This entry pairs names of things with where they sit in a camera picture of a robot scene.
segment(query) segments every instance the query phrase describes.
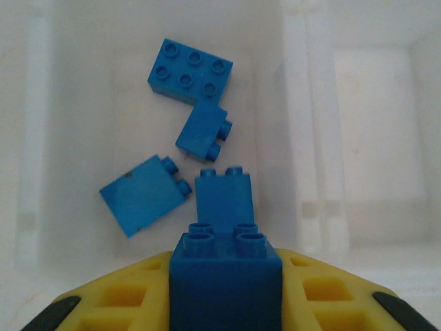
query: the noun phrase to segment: lego duplo brick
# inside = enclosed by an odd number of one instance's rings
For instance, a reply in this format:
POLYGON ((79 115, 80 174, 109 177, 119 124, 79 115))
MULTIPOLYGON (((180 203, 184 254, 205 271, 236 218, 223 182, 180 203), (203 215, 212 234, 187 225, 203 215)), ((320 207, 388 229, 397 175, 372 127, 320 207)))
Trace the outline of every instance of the lego duplo brick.
POLYGON ((202 169, 195 180, 198 221, 210 223, 217 232, 231 232, 239 223, 254 223, 251 177, 240 166, 225 175, 202 169))
POLYGON ((100 190, 124 233, 131 237, 184 202, 192 191, 178 168, 154 155, 100 190))
POLYGON ((282 261, 253 227, 190 225, 170 259, 171 331, 281 330, 282 261))
POLYGON ((215 162, 221 151, 216 140, 225 141, 232 128, 226 118, 224 109, 207 101, 198 101, 176 140, 176 146, 198 159, 215 162))
POLYGON ((156 93, 195 105, 198 100, 218 104, 233 63, 164 39, 147 82, 156 93))

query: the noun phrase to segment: white container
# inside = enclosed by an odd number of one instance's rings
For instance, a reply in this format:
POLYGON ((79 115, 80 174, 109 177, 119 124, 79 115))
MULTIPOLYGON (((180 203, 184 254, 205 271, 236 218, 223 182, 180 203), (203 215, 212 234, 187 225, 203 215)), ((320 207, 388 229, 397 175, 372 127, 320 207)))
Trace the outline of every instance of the white container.
POLYGON ((156 153, 190 183, 212 166, 174 146, 191 108, 146 83, 167 37, 234 62, 214 166, 252 175, 274 246, 440 293, 440 1, 40 0, 32 13, 16 260, 33 277, 65 290, 173 250, 196 221, 193 194, 126 239, 99 196, 156 153))

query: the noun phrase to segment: blue 1x2 brick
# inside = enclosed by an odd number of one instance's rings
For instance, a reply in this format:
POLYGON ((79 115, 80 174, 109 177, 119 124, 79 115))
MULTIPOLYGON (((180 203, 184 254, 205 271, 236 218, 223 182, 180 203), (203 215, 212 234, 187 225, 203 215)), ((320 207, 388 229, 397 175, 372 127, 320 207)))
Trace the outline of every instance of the blue 1x2 brick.
POLYGON ((190 105, 201 99, 217 105, 232 67, 231 61, 164 39, 147 81, 166 97, 190 105))
POLYGON ((282 261, 256 224, 195 223, 170 259, 171 331, 280 331, 282 261))
POLYGON ((233 125, 226 118, 224 109, 199 100, 176 140, 176 146, 199 159, 215 162, 221 151, 216 139, 225 141, 233 125))
POLYGON ((192 189, 184 179, 175 181, 178 168, 154 155, 100 190, 127 237, 172 211, 192 189))
POLYGON ((217 232, 254 223, 251 177, 242 167, 230 167, 223 176, 215 169, 202 169, 195 183, 198 222, 212 224, 217 232))

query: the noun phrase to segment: blue lego brick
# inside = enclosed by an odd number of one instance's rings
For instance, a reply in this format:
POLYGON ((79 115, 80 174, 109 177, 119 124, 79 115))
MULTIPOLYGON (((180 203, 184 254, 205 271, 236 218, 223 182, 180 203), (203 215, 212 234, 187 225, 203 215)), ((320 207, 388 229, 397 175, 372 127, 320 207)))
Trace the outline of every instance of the blue lego brick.
POLYGON ((182 43, 164 39, 147 82, 156 93, 195 105, 218 104, 233 63, 182 43))
POLYGON ((127 237, 172 211, 192 191, 184 179, 175 181, 178 168, 154 155, 100 190, 127 237))
POLYGON ((176 140, 176 146, 199 159, 215 162, 221 151, 216 139, 225 141, 233 125, 226 118, 224 109, 204 100, 198 101, 176 140))
POLYGON ((202 169, 196 180, 198 221, 217 232, 231 232, 239 223, 254 223, 251 177, 242 167, 230 167, 224 176, 202 169))
POLYGON ((281 330, 282 261, 252 226, 234 237, 195 223, 183 234, 170 259, 171 331, 281 330))

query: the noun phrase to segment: toy block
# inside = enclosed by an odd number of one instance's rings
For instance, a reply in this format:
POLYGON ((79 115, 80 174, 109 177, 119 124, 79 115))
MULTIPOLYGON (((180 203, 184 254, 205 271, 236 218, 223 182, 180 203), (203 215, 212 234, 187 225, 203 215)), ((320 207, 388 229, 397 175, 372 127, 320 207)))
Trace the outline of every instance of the toy block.
POLYGON ((202 169, 195 183, 198 222, 212 224, 217 232, 254 223, 251 177, 242 167, 230 167, 223 176, 215 169, 202 169))
POLYGON ((199 159, 215 162, 221 151, 216 139, 225 141, 233 125, 226 118, 224 109, 207 101, 198 101, 176 140, 176 146, 199 159))
POLYGON ((164 39, 147 82, 156 93, 190 105, 198 100, 218 104, 233 63, 164 39))
POLYGON ((100 190, 127 237, 172 211, 192 191, 169 158, 154 155, 100 190))
POLYGON ((282 260, 253 226, 189 226, 170 259, 171 331, 281 330, 282 260))

